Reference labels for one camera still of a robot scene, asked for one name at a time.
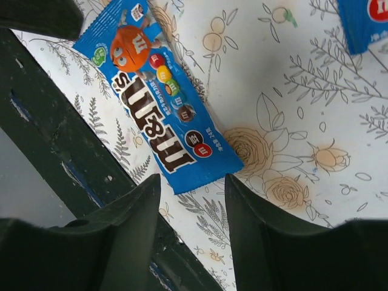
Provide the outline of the blue m&m bag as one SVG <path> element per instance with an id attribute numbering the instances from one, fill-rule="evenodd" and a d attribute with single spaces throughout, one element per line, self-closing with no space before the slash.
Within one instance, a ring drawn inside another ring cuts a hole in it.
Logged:
<path id="1" fill-rule="evenodd" d="M 242 169 L 146 1 L 111 1 L 74 47 L 106 77 L 175 194 Z"/>
<path id="2" fill-rule="evenodd" d="M 338 11 L 351 55 L 387 38 L 387 0 L 339 0 Z"/>

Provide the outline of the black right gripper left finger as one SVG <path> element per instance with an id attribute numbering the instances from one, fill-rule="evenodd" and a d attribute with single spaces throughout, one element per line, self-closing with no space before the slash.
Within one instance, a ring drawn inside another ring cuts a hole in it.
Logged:
<path id="1" fill-rule="evenodd" d="M 2 290 L 145 290 L 161 178 L 64 227 L 1 219 Z"/>

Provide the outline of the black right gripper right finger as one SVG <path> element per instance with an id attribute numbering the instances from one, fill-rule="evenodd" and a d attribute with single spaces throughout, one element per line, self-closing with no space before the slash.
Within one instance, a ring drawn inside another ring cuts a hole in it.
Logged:
<path id="1" fill-rule="evenodd" d="M 387 221 L 328 229 L 254 194 L 233 175 L 225 200 L 238 290 L 386 290 Z"/>

